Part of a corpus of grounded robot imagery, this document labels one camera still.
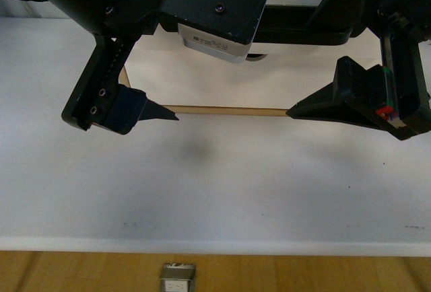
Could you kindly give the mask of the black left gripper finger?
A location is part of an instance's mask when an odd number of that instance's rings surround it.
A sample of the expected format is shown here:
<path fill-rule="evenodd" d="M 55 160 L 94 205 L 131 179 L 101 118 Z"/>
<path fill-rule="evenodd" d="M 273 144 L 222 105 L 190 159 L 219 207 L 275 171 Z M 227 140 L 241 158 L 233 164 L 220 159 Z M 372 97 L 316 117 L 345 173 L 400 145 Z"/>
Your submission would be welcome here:
<path fill-rule="evenodd" d="M 421 90 L 403 89 L 386 66 L 337 61 L 333 81 L 289 108 L 294 119 L 340 122 L 386 131 L 400 141 L 421 133 Z"/>

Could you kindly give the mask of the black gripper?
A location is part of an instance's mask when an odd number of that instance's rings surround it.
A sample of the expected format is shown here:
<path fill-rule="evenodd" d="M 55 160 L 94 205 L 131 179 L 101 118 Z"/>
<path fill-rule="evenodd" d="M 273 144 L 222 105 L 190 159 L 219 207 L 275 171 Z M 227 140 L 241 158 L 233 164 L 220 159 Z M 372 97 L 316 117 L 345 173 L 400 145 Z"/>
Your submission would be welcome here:
<path fill-rule="evenodd" d="M 62 111 L 63 121 L 84 131 L 96 125 L 126 135 L 141 120 L 178 119 L 145 92 L 119 81 L 140 36 L 157 26 L 178 30 L 161 12 L 164 0 L 24 1 L 48 1 L 96 36 L 96 47 Z M 351 26 L 350 37 L 369 29 L 380 39 L 407 38 L 414 44 L 430 38 L 430 0 L 322 0 L 315 8 L 310 27 Z"/>

